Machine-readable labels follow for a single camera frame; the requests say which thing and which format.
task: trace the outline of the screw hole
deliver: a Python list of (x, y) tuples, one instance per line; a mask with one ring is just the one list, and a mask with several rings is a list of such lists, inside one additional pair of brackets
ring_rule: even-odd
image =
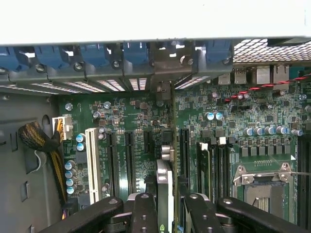
[(146, 228), (146, 227), (142, 227), (142, 228), (140, 229), (140, 232), (146, 233), (146, 232), (147, 232), (147, 228)]

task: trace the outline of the ventilation grille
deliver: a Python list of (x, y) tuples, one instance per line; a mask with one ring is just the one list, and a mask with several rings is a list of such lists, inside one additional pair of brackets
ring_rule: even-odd
[(53, 86), (51, 83), (33, 83), (32, 85), (41, 86), (41, 87), (50, 88), (50, 89), (59, 90), (59, 91), (67, 91), (67, 92), (71, 92), (71, 93), (81, 93), (80, 91), (70, 90), (70, 89), (62, 88), (62, 87), (58, 87), (58, 86)]
[(115, 80), (98, 81), (100, 84), (108, 87), (113, 91), (125, 91)]
[(202, 81), (203, 79), (206, 79), (208, 77), (193, 77), (191, 80), (185, 82), (184, 84), (178, 86), (176, 89), (184, 89), (187, 87), (190, 87), (192, 85), (195, 85), (196, 83), (199, 83), (200, 81)]
[(14, 84), (11, 85), (0, 85), (0, 87), (8, 88), (8, 89), (14, 89), (14, 90), (19, 90), (19, 91), (31, 91), (31, 92), (38, 92), (38, 93), (45, 93), (45, 94), (52, 94), (52, 95), (57, 95), (58, 93), (54, 92), (47, 92), (47, 91), (38, 91), (38, 90), (31, 90), (31, 89), (26, 89), (26, 88), (19, 88), (16, 87)]
[(130, 83), (134, 91), (142, 91), (146, 88), (147, 79), (130, 79)]
[(246, 39), (234, 47), (234, 63), (311, 60), (311, 42), (290, 47), (268, 47), (267, 39)]
[(90, 85), (83, 83), (83, 82), (74, 82), (74, 83), (66, 83), (66, 84), (71, 85), (71, 86), (75, 86), (75, 87), (78, 87), (78, 88), (81, 88), (81, 89), (84, 89), (87, 91), (91, 91), (91, 92), (104, 92), (101, 89), (90, 86)]

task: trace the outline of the white power connector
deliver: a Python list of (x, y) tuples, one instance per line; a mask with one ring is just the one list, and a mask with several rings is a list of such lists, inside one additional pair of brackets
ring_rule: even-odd
[(63, 128), (64, 128), (64, 140), (72, 139), (72, 119), (71, 116), (59, 116), (59, 117), (53, 117), (52, 118), (52, 126), (53, 126), (53, 133), (55, 129), (55, 123), (57, 120), (63, 121)]

